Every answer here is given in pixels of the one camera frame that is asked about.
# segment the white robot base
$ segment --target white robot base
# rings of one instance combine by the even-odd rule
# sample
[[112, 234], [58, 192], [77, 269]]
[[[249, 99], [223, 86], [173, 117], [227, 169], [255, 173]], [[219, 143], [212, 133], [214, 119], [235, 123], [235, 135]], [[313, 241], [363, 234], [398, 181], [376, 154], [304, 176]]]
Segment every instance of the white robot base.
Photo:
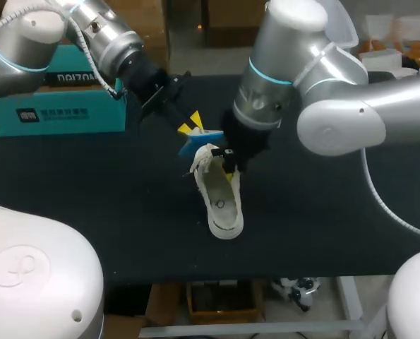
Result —
[[99, 339], [103, 272], [77, 231], [0, 207], [0, 339]]

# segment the black table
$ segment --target black table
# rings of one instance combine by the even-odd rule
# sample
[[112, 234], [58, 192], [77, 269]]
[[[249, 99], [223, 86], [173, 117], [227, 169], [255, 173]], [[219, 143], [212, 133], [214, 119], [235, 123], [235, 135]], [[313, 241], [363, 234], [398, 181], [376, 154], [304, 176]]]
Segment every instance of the black table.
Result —
[[[196, 77], [182, 100], [217, 129], [238, 84]], [[311, 154], [296, 117], [242, 177], [244, 231], [231, 241], [211, 235], [190, 162], [176, 155], [184, 139], [159, 117], [126, 133], [0, 138], [0, 204], [76, 228], [109, 285], [394, 273], [420, 236], [373, 200], [359, 153]], [[375, 148], [368, 159], [385, 202], [420, 226], [420, 145]]]

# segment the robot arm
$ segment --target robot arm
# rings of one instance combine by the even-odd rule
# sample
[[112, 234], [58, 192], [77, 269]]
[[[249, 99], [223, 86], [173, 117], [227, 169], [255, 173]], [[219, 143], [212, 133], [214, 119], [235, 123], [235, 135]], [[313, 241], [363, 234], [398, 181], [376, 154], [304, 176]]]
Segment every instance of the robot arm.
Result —
[[[19, 15], [16, 20], [13, 13]], [[35, 92], [65, 32], [116, 99], [123, 93], [115, 93], [104, 79], [121, 78], [142, 104], [160, 89], [175, 86], [166, 71], [148, 60], [136, 32], [102, 0], [8, 0], [3, 17], [0, 97]]]
[[368, 85], [361, 62], [327, 38], [327, 22], [314, 0], [270, 1], [233, 104], [237, 120], [271, 131], [298, 92], [298, 135], [314, 153], [420, 142], [420, 76]]

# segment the shoe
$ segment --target shoe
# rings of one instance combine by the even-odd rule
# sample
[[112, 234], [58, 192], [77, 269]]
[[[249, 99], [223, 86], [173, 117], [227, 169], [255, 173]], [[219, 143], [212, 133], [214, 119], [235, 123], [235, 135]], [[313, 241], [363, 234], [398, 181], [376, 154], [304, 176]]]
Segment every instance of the shoe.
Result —
[[208, 212], [210, 231], [219, 239], [230, 240], [243, 231], [244, 219], [239, 195], [239, 171], [225, 173], [224, 158], [214, 157], [217, 146], [200, 147], [189, 170], [194, 173], [197, 187], [202, 194]]

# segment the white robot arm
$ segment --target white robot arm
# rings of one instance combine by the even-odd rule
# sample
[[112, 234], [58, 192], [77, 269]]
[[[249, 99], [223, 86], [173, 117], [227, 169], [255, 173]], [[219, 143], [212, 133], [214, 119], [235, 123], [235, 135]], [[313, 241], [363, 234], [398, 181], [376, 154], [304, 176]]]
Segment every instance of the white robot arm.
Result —
[[0, 207], [0, 339], [100, 339], [103, 272], [60, 222]]
[[420, 142], [420, 76], [368, 84], [362, 63], [325, 34], [315, 0], [271, 0], [233, 104], [255, 131], [277, 128], [293, 92], [301, 142], [320, 155]]
[[[8, 0], [3, 17], [0, 97], [35, 92], [65, 32], [115, 99], [121, 93], [103, 77], [121, 78], [152, 109], [168, 100], [165, 88], [174, 94], [175, 82], [101, 0]], [[0, 339], [100, 339], [102, 326], [103, 273], [89, 242], [60, 222], [0, 207]]]

